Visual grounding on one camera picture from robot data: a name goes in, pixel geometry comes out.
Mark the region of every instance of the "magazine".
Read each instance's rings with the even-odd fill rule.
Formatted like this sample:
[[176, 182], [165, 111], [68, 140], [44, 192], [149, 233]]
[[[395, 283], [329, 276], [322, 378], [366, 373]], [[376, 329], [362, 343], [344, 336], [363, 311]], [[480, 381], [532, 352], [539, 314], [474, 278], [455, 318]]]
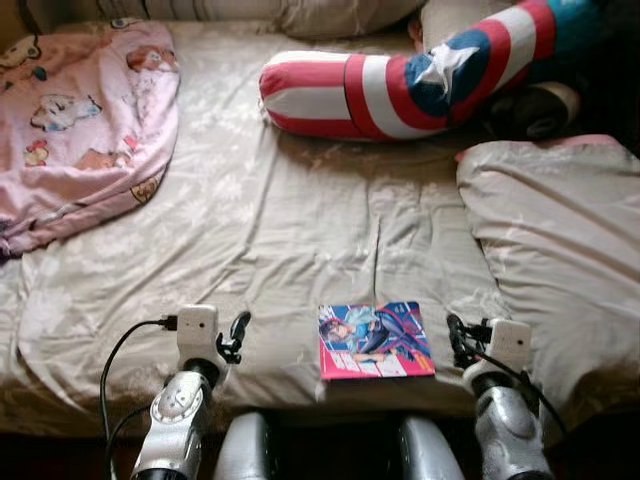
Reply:
[[325, 380], [435, 374], [416, 302], [323, 305], [318, 331]]

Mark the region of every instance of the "beige bed sheet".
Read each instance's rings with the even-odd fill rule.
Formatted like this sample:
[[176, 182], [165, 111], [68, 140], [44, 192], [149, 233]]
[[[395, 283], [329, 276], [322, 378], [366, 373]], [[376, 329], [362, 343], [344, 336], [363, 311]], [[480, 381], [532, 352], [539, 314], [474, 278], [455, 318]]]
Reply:
[[[216, 392], [219, 418], [254, 406], [471, 414], [446, 311], [508, 315], [455, 183], [454, 154], [478, 138], [290, 136], [263, 122], [257, 80], [272, 55], [309, 45], [261, 23], [167, 25], [182, 69], [180, 128], [153, 200], [0, 269], [0, 429], [99, 434], [98, 380], [118, 338], [197, 302], [220, 307], [224, 330], [241, 308], [253, 313], [243, 362]], [[316, 48], [409, 52], [411, 43], [402, 34]], [[420, 303], [437, 377], [322, 383], [317, 306], [391, 300]], [[114, 414], [149, 401], [177, 359], [174, 333], [134, 334], [109, 377]]]

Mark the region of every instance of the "star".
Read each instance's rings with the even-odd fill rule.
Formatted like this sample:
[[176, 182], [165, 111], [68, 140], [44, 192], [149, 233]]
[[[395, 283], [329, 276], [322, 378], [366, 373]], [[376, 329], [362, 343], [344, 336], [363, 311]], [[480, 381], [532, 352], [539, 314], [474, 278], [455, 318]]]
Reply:
[[431, 60], [431, 65], [420, 74], [417, 81], [441, 85], [447, 96], [447, 102], [450, 101], [453, 72], [464, 65], [469, 57], [478, 50], [480, 47], [455, 49], [446, 43], [432, 48], [429, 53], [425, 54]]

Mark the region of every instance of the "pink blanket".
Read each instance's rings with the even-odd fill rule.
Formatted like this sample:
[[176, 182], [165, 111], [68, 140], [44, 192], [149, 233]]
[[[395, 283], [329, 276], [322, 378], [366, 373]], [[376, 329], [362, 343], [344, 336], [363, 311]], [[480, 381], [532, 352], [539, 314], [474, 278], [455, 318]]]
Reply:
[[147, 202], [175, 145], [179, 79], [153, 22], [31, 36], [0, 56], [0, 257]]

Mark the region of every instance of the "captain america pillow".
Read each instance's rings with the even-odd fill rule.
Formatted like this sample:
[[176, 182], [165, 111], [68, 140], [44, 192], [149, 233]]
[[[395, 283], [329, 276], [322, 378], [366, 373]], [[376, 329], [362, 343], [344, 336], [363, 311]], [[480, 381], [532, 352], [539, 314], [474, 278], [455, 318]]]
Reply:
[[292, 133], [421, 138], [463, 124], [497, 90], [562, 81], [601, 31], [596, 1], [527, 0], [413, 57], [277, 54], [260, 93], [273, 122]]

